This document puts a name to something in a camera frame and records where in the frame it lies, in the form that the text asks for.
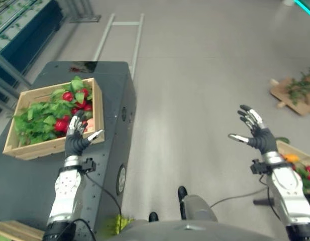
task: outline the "black table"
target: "black table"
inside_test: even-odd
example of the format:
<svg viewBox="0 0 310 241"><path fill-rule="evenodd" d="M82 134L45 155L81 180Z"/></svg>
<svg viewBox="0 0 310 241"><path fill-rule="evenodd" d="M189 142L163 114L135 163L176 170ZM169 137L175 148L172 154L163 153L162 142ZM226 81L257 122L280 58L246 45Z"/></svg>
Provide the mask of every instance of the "black table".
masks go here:
<svg viewBox="0 0 310 241"><path fill-rule="evenodd" d="M69 82L74 76L94 77L102 90L105 141L89 146L83 158L92 157L96 171L90 176L113 194L118 195L117 175L127 166L131 144L136 95L125 62L69 62L48 63L37 77L33 88ZM54 183L63 165L64 153L30 161L2 154L10 124L0 136L0 220L18 220L45 230L55 198ZM110 220L118 214L113 200L86 179L81 217L88 221L96 236L102 240L108 234ZM90 240L87 229L77 224L76 240Z"/></svg>

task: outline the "robotic arm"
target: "robotic arm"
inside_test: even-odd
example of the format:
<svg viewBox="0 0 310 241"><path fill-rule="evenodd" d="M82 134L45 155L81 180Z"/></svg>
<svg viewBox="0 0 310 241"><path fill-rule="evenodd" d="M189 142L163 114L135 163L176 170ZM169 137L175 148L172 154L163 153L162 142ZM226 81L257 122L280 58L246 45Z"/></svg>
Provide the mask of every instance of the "robotic arm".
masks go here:
<svg viewBox="0 0 310 241"><path fill-rule="evenodd" d="M71 119L65 141L64 166L59 169L55 182L55 200L49 215L47 229L43 241L73 240L76 224L82 210L82 192L85 188L84 174L95 170L92 159L84 161L82 151L91 141L96 139L103 130L93 133L84 139L82 133L87 124L82 124L85 116L78 111Z"/></svg>
<svg viewBox="0 0 310 241"><path fill-rule="evenodd" d="M229 138L260 150L263 163L254 161L252 172L268 175L268 187L290 240L310 240L310 205L302 191L301 177L278 153L275 138L261 116L246 105L240 107L240 119L253 138L236 134L229 134Z"/></svg>

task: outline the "wooden pallet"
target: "wooden pallet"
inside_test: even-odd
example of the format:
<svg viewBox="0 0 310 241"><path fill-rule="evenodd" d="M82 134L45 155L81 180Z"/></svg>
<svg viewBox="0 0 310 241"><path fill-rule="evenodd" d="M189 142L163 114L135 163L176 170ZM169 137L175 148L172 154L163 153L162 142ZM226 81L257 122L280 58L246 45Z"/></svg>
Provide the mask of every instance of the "wooden pallet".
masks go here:
<svg viewBox="0 0 310 241"><path fill-rule="evenodd" d="M306 97L306 102L299 101L297 105L294 105L289 98L289 94L286 90L286 87L291 83L291 78L286 78L281 82L278 82L275 79L271 79L270 84L272 85L272 88L270 92L272 95L274 95L280 100L277 107L283 108L287 105L300 115L306 115L310 113L310 93Z"/></svg>
<svg viewBox="0 0 310 241"><path fill-rule="evenodd" d="M41 241L44 232L17 221L0 222L0 236L13 241Z"/></svg>

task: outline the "green plant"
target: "green plant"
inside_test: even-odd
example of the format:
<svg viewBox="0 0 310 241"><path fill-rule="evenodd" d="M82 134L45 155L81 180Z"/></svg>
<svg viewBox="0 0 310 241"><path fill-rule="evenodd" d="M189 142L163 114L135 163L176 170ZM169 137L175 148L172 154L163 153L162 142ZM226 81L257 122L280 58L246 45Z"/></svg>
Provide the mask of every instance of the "green plant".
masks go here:
<svg viewBox="0 0 310 241"><path fill-rule="evenodd" d="M71 84L55 90L50 95L49 102L33 103L29 108L23 109L21 115L14 116L14 130L21 144L30 145L64 136L67 124L73 116L71 110L78 102L85 101L84 93L79 92L83 88L87 89L88 97L92 98L91 87L76 76ZM67 91L75 93L75 98L62 98ZM92 118L92 111L85 111L85 115Z"/></svg>
<svg viewBox="0 0 310 241"><path fill-rule="evenodd" d="M302 78L300 81L293 79L292 83L286 87L289 98L294 105L297 105L299 100L304 101L306 95L310 93L310 81L307 80L310 78L310 68L308 69L308 74L304 74L303 72L301 74Z"/></svg>
<svg viewBox="0 0 310 241"><path fill-rule="evenodd" d="M299 100L304 100L306 95L310 93L310 82L301 80L292 80L292 84L287 87L289 98L292 100L294 105L297 105Z"/></svg>

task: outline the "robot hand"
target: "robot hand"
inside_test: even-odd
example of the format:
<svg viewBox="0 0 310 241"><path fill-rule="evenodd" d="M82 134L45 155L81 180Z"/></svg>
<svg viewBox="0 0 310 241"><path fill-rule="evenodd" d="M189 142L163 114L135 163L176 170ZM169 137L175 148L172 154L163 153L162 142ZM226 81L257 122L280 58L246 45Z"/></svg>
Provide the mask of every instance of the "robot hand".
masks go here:
<svg viewBox="0 0 310 241"><path fill-rule="evenodd" d="M96 131L88 138L83 138L82 133L87 126L87 123L82 124L85 120L83 111L79 110L71 119L71 122L66 133L65 140L65 157L81 156L85 148L87 148L91 141L96 139L103 130Z"/></svg>
<svg viewBox="0 0 310 241"><path fill-rule="evenodd" d="M240 105L240 108L244 110L238 111L238 114L241 115L240 120L251 130L253 138L243 137L237 134L229 134L229 138L259 149L262 155L268 152L277 152L275 138L270 129L264 124L262 117L247 105Z"/></svg>

